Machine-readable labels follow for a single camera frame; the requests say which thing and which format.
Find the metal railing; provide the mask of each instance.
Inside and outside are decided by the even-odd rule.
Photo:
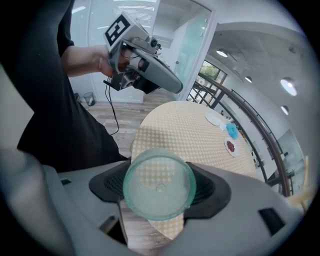
[[[256,111],[256,109],[251,106],[251,104],[249,102],[247,102],[239,93],[237,93],[235,90],[231,90],[232,93],[235,93],[241,100],[243,100],[243,103],[247,104],[251,110],[253,110],[253,112],[255,113],[255,115],[260,118],[260,121],[262,122],[263,126],[266,128],[266,130],[269,132],[269,134],[272,136],[274,142],[276,142],[279,153],[283,154],[284,152],[282,151],[282,148],[278,142],[278,140],[276,139],[276,136],[274,135],[274,133],[272,132],[272,130],[270,129],[269,125],[266,123],[266,121],[262,118],[262,116]]]
[[[263,162],[260,159],[260,156],[256,150],[256,148],[254,147],[254,145],[252,144],[252,142],[250,141],[249,137],[246,135],[245,130],[243,129],[243,127],[241,126],[241,124],[237,121],[237,119],[234,117],[234,115],[226,108],[226,106],[224,106],[223,103],[220,102],[221,98],[226,95],[228,96],[247,116],[248,118],[251,120],[251,122],[254,124],[255,128],[259,131],[259,133],[261,134],[264,142],[266,143],[267,147],[269,148],[269,151],[273,157],[273,160],[276,164],[278,173],[279,173],[279,180],[280,180],[280,184],[282,186],[282,194],[286,197],[288,197],[290,195],[290,186],[289,186],[289,182],[288,182],[288,177],[287,177],[287,172],[285,169],[285,165],[284,162],[281,158],[279,149],[278,149],[278,145],[277,143],[273,140],[273,137],[271,136],[271,134],[267,131],[266,127],[264,126],[264,124],[262,123],[262,121],[256,116],[255,112],[253,112],[252,109],[250,109],[250,107],[245,104],[239,97],[237,97],[232,91],[230,91],[229,89],[227,89],[226,87],[224,87],[223,85],[221,85],[220,83],[214,81],[213,79],[211,79],[210,77],[199,73],[198,76],[202,77],[203,79],[205,79],[206,81],[214,84],[214,86],[216,88],[218,88],[221,92],[218,95],[218,97],[216,97],[213,93],[214,90],[207,88],[197,82],[194,83],[192,90],[194,90],[195,92],[197,92],[196,90],[202,90],[204,92],[208,92],[211,94],[211,96],[215,99],[215,101],[210,105],[210,102],[207,102],[203,96],[201,96],[199,94],[199,96],[202,98],[202,100],[210,107],[210,108],[214,108],[215,106],[217,106],[217,104],[220,104],[226,111],[227,113],[230,115],[230,117],[233,118],[233,120],[237,123],[237,125],[239,126],[239,128],[243,131],[244,135],[246,136],[246,138],[248,139],[249,144],[251,145],[254,154],[256,155],[256,158],[258,160],[258,163],[260,165],[262,174],[263,174],[263,178],[265,180],[265,182],[267,182],[267,176],[266,176],[266,172],[264,170],[264,165]]]

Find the small plate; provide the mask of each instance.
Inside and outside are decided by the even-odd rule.
[[[228,142],[228,141],[233,144],[233,146],[234,146],[234,152],[231,152],[231,150],[228,148],[228,145],[227,145],[227,142]],[[229,152],[229,154],[230,154],[231,156],[233,156],[234,158],[236,158],[236,157],[239,155],[237,144],[235,143],[235,141],[234,141],[232,138],[230,138],[230,137],[225,138],[225,139],[224,139],[224,145],[225,145],[226,150]]]
[[[218,118],[215,117],[214,114],[210,113],[210,112],[206,112],[205,113],[205,118],[214,126],[219,126],[220,125],[220,121]]]

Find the clear plastic cup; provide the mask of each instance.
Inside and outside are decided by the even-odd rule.
[[[153,221],[168,220],[190,207],[196,194],[196,179],[178,156],[165,149],[148,149],[130,165],[123,194],[137,215]]]

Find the round table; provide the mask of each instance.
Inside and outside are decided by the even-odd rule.
[[[172,101],[158,106],[146,116],[136,133],[132,160],[145,150],[160,148],[186,162],[255,177],[255,163],[244,138],[238,134],[234,140],[238,156],[231,156],[224,143],[225,138],[230,138],[228,132],[206,119],[208,111],[222,123],[230,123],[216,111],[194,102]],[[184,227],[183,214],[169,220],[149,222],[169,239],[174,239]]]

